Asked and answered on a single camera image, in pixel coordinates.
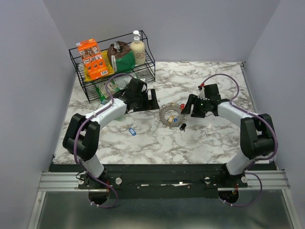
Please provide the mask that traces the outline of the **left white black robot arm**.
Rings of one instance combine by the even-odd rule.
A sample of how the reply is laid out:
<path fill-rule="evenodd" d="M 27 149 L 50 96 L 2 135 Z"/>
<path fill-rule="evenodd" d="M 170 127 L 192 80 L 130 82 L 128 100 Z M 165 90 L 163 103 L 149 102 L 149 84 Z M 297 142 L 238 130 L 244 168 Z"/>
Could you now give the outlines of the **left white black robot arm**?
<path fill-rule="evenodd" d="M 124 89 L 110 94 L 109 102 L 103 107 L 87 115 L 73 115 L 62 145 L 91 174 L 89 183 L 94 188 L 102 188 L 106 181 L 105 169 L 96 155 L 101 129 L 129 111 L 156 109 L 159 105 L 155 89 L 147 89 L 147 83 L 132 78 Z"/>

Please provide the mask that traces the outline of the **yellow key tag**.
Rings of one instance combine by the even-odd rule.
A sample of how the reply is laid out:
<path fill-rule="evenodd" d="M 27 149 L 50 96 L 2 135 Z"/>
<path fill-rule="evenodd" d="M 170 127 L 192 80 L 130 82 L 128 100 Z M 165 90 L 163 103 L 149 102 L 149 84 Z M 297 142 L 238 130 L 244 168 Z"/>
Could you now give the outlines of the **yellow key tag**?
<path fill-rule="evenodd" d="M 168 119 L 168 122 L 169 122 L 169 123 L 172 123 L 173 121 L 174 121 L 174 116 L 171 115 L 171 116 L 169 117 L 169 119 Z"/>

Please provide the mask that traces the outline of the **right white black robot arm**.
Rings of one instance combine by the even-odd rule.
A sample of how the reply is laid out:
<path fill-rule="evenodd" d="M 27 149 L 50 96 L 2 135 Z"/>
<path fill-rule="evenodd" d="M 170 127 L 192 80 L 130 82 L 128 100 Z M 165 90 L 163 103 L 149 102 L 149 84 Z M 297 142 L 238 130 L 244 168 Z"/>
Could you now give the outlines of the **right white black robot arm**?
<path fill-rule="evenodd" d="M 203 85 L 199 95 L 190 94 L 181 114 L 204 118 L 208 112 L 227 119 L 240 128 L 240 149 L 225 163 L 219 175 L 220 183 L 230 187 L 249 166 L 275 153 L 278 147 L 273 122 L 268 114 L 244 110 L 229 99 L 222 99 L 216 84 Z"/>

